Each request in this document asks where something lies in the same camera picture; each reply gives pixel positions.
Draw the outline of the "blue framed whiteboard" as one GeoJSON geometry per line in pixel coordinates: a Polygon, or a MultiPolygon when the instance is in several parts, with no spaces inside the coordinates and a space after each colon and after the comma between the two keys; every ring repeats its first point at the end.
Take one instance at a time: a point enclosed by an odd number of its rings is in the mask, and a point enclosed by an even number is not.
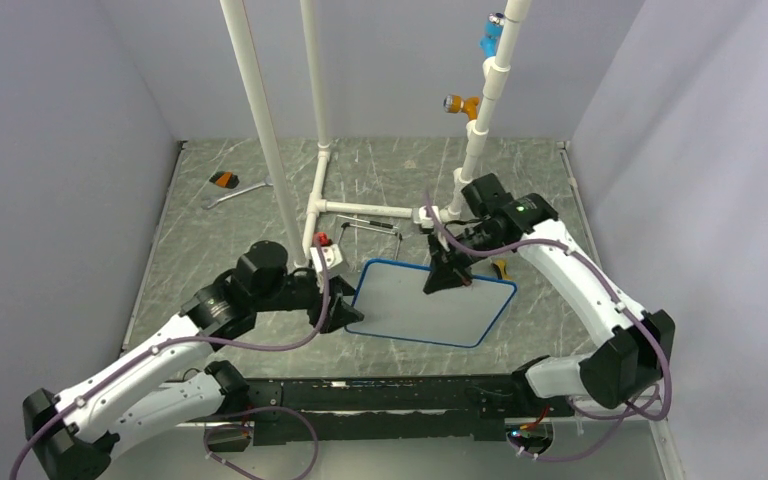
{"type": "Polygon", "coordinates": [[[364,319],[350,334],[457,348],[475,348],[486,338],[517,293],[507,280],[478,276],[466,287],[422,291],[427,266],[373,259],[362,270],[352,306],[364,319]]]}

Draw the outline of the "yellow black eraser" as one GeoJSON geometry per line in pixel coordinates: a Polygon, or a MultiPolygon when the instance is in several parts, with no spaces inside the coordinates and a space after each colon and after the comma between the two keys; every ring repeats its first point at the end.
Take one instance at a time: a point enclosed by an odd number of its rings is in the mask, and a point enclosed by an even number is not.
{"type": "Polygon", "coordinates": [[[507,263],[504,260],[496,259],[491,263],[492,269],[496,277],[500,280],[510,280],[511,277],[507,272],[507,263]]]}

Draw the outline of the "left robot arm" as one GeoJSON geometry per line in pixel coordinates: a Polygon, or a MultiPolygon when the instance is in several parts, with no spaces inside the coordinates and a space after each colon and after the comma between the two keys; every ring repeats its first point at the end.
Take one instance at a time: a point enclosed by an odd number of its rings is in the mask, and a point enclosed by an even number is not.
{"type": "Polygon", "coordinates": [[[249,383],[227,361],[262,312],[303,311],[313,335],[328,334],[362,314],[341,275],[338,245],[316,235],[309,265],[287,266],[286,249],[254,243],[236,265],[199,289],[149,339],[92,377],[60,392],[25,398],[26,442],[51,479],[95,479],[137,444],[201,418],[232,420],[256,411],[249,383]]]}

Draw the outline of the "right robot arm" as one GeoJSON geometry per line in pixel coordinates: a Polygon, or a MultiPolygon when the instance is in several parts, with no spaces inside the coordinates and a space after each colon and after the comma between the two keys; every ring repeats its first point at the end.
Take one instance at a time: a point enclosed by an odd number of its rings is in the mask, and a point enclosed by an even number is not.
{"type": "Polygon", "coordinates": [[[461,193],[473,217],[458,235],[434,211],[429,197],[418,210],[432,228],[424,293],[469,286],[474,264],[515,253],[569,304],[595,346],[589,354],[543,356],[522,365],[512,375],[515,409],[534,415],[555,400],[586,396],[604,408],[624,405],[643,415],[646,410],[635,405],[635,397],[662,384],[662,407],[652,417],[664,418],[673,394],[671,316],[644,307],[612,281],[543,196],[514,197],[494,174],[470,182],[461,193]]]}

